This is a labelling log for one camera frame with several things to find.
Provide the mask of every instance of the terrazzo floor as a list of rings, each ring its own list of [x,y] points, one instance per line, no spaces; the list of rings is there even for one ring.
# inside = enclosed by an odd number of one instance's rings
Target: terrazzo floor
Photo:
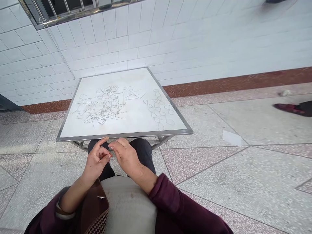
[[[290,96],[278,93],[290,90]],[[312,83],[173,99],[194,130],[153,151],[165,173],[234,233],[312,232],[312,118],[274,103],[312,100]],[[0,114],[0,234],[23,233],[63,187],[82,173],[87,153],[55,142],[65,111]],[[241,136],[241,146],[222,140]],[[116,158],[111,166],[125,175]]]

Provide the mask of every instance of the hand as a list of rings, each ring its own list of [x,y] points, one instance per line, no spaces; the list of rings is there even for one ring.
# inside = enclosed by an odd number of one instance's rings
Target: hand
[[[81,175],[81,181],[87,185],[92,185],[101,175],[105,165],[110,161],[112,155],[101,145],[109,138],[106,136],[99,140],[91,152],[88,154],[84,172]]]
[[[124,138],[108,145],[116,154],[117,161],[123,171],[130,177],[140,175],[143,172],[143,165],[140,163],[136,150]]]

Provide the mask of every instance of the paper scrap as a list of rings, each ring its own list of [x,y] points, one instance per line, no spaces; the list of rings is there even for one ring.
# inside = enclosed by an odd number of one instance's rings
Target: paper scrap
[[[222,139],[232,145],[241,146],[241,136],[235,133],[223,130]]]

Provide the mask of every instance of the table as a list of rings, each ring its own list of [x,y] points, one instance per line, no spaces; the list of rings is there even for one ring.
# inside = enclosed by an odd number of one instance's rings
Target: table
[[[145,68],[81,78],[59,130],[57,142],[87,151],[84,141],[157,137],[155,149],[193,130],[151,71]]]

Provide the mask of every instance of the dark trousers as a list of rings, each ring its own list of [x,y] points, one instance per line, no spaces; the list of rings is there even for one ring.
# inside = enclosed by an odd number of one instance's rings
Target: dark trousers
[[[89,153],[99,140],[100,139],[90,141],[89,146],[88,146]],[[139,161],[144,166],[149,168],[154,174],[156,174],[155,167],[154,167],[153,160],[152,160],[152,147],[150,146],[149,142],[145,139],[137,138],[131,141],[130,145],[136,150],[136,154],[137,154],[137,157],[139,158]],[[101,146],[103,146],[107,150],[109,149],[107,142],[104,142],[104,144],[102,144]],[[102,181],[107,178],[111,178],[113,176],[115,176],[115,173],[113,169],[111,168],[110,163],[107,163],[102,171],[102,174],[99,176],[99,179],[100,181]]]
[[[301,103],[299,104],[299,107],[300,107],[300,109],[303,110],[305,113],[311,114],[311,115],[312,115],[312,101],[301,102]]]

